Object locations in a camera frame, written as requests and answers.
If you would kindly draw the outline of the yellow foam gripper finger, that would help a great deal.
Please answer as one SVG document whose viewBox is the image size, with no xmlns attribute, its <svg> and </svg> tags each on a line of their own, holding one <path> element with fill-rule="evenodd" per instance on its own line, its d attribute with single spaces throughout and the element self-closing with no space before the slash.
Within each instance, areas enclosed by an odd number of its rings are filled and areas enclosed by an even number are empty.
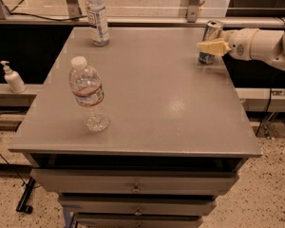
<svg viewBox="0 0 285 228">
<path fill-rule="evenodd" d="M 230 40 L 231 35 L 235 32 L 237 32 L 236 29 L 222 30 L 219 34 L 219 38 L 222 38 L 225 42 L 228 42 Z"/>
<path fill-rule="evenodd" d="M 223 56 L 231 50 L 229 44 L 221 38 L 200 42 L 198 48 L 200 52 L 217 56 Z"/>
</svg>

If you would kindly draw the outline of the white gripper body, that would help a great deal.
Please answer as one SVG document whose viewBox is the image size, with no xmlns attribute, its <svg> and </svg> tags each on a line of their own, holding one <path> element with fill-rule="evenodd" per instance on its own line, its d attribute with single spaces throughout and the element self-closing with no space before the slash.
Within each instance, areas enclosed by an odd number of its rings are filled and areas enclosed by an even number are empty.
<svg viewBox="0 0 285 228">
<path fill-rule="evenodd" d="M 229 46 L 231 50 L 229 54 L 237 60 L 250 61 L 251 45 L 255 35 L 259 32 L 259 28 L 243 28 L 233 30 L 229 37 Z"/>
</svg>

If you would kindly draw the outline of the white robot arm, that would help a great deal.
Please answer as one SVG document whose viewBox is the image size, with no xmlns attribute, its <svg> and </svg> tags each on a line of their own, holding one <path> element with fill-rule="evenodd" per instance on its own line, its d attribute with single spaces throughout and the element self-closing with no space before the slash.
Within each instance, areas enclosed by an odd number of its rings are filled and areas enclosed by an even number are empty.
<svg viewBox="0 0 285 228">
<path fill-rule="evenodd" d="M 200 52 L 229 54 L 242 61 L 257 60 L 285 71 L 285 30 L 242 28 L 223 30 L 217 38 L 199 42 Z"/>
</svg>

